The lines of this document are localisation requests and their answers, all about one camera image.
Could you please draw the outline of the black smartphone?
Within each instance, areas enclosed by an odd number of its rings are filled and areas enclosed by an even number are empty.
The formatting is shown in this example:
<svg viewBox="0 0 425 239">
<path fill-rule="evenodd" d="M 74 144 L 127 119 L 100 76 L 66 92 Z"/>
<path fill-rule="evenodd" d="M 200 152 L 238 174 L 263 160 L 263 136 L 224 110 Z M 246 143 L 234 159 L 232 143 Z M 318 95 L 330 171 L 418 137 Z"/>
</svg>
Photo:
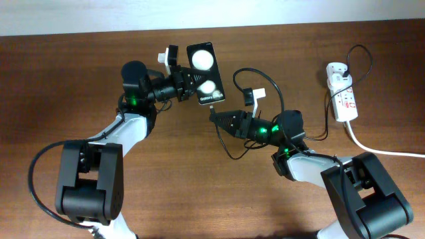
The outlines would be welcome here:
<svg viewBox="0 0 425 239">
<path fill-rule="evenodd" d="M 202 42 L 187 46 L 191 74 L 200 105 L 225 101 L 225 93 L 213 44 Z"/>
</svg>

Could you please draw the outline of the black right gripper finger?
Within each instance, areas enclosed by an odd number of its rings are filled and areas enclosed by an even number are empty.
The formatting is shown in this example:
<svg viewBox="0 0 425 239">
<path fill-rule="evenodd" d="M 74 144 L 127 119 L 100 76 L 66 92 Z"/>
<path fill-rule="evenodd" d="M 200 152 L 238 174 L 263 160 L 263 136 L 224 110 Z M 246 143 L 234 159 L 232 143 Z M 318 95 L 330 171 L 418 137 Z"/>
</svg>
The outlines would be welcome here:
<svg viewBox="0 0 425 239">
<path fill-rule="evenodd" d="M 240 137 L 240 120 L 233 119 L 225 119 L 225 120 L 216 120 L 215 124 L 219 126 L 221 129 L 225 130 L 225 132 L 229 133 L 233 137 Z"/>
<path fill-rule="evenodd" d="M 242 120 L 246 116 L 246 112 L 242 110 L 227 111 L 227 112 L 213 112 L 209 116 L 209 120 L 215 123 L 216 120 Z"/>
</svg>

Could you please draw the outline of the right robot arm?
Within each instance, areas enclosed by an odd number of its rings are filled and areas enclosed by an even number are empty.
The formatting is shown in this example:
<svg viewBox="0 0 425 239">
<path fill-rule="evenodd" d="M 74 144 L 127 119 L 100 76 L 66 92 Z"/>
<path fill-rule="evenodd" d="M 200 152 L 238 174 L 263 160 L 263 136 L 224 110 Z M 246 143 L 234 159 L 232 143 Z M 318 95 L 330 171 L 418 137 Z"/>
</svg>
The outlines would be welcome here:
<svg viewBox="0 0 425 239">
<path fill-rule="evenodd" d="M 301 112 L 286 110 L 268 121 L 242 110 L 212 110 L 209 119 L 233 137 L 277 147 L 272 160 L 280 176 L 326 189 L 337 219 L 305 238 L 384 238 L 413 221 L 410 203 L 375 154 L 316 153 L 303 142 Z"/>
</svg>

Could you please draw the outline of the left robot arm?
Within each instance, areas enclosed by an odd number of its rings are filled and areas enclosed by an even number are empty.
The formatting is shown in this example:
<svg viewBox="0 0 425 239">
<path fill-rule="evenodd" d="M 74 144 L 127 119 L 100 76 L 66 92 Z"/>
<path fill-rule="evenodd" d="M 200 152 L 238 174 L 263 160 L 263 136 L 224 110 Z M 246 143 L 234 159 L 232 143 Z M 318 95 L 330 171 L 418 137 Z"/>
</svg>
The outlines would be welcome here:
<svg viewBox="0 0 425 239">
<path fill-rule="evenodd" d="M 121 70 L 124 94 L 117 116 L 103 132 L 64 144 L 55 207 L 72 225 L 95 238 L 137 238 L 121 213 L 124 201 L 123 158 L 155 126 L 156 102 L 186 100 L 214 71 L 171 67 L 171 73 L 149 70 L 134 60 Z"/>
</svg>

